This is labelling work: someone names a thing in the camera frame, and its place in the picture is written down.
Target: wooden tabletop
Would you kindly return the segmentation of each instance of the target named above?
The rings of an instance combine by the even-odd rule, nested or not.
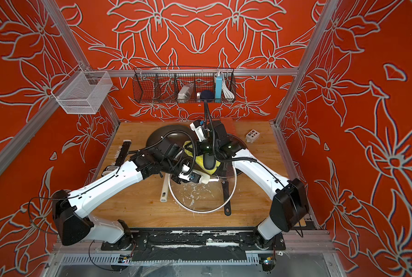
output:
[[[115,153],[123,140],[132,140],[130,150],[143,148],[148,136],[157,128],[169,124],[188,125],[187,122],[141,122],[121,123],[115,134],[109,152],[103,161],[102,169],[115,161]],[[278,174],[287,176],[280,152],[274,140],[272,128],[267,121],[235,121],[236,134],[245,139],[246,134],[255,129],[260,137],[254,143],[247,143],[248,149],[261,162]],[[122,219],[133,227],[228,227],[256,226],[264,220],[271,207],[266,193],[245,174],[237,177],[236,191],[231,199],[231,216],[223,209],[197,214],[179,206],[169,193],[167,202],[160,202],[163,179],[151,176],[131,185],[109,198],[93,211],[93,214],[109,220]]]

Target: floral wall pattern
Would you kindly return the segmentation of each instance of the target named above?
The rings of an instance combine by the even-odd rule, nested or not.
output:
[[[93,69],[150,66],[298,67],[322,0],[91,1],[57,0]],[[216,115],[270,120],[291,76],[238,78],[236,102],[214,105]],[[120,119],[192,120],[198,104],[139,104],[132,80],[116,78],[109,94]]]
[[[0,151],[73,73],[76,62],[37,0],[0,0]],[[38,276],[56,236],[29,222],[34,196],[89,183],[114,131],[107,112],[61,108],[0,176],[0,276]],[[33,201],[32,218],[51,225],[51,202]]]
[[[0,151],[75,66],[41,2],[0,0]]]
[[[92,182],[113,132],[103,108],[96,115],[59,108],[6,169],[0,177],[0,276],[40,275],[57,236],[29,222],[29,199]],[[30,206],[35,224],[56,232],[51,211],[51,200],[34,199]]]
[[[349,276],[412,276],[412,1],[342,0],[281,121]]]

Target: blue power bank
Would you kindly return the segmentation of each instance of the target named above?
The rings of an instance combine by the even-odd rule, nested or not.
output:
[[[221,102],[221,85],[223,83],[223,74],[220,74],[220,76],[217,76],[215,80],[215,102],[220,103]]]

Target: wire basket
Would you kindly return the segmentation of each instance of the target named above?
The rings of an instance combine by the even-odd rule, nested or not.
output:
[[[196,103],[202,102],[197,93],[204,90],[215,91],[214,74],[221,71],[223,82],[234,98],[208,99],[209,102],[232,103],[235,100],[235,77],[232,68],[178,66],[167,71],[149,73],[150,67],[134,68],[133,90],[134,100],[138,103]],[[194,91],[190,99],[178,99],[178,93],[184,85],[193,84]]]
[[[112,87],[106,71],[101,78],[88,78],[76,72],[70,84],[56,97],[67,114],[96,114]]]

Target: yellow sponge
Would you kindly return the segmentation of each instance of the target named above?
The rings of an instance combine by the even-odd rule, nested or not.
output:
[[[191,141],[186,141],[183,145],[183,148],[190,142]],[[184,149],[184,152],[186,152],[187,155],[192,157],[192,152],[191,151],[189,151],[187,149]],[[204,166],[203,166],[203,155],[199,155],[199,156],[195,157],[195,162],[204,170],[204,172],[206,172],[209,175],[214,174],[214,172],[217,170],[217,167],[219,167],[220,164],[221,164],[219,161],[216,160],[214,169],[208,170],[208,169],[204,168]]]

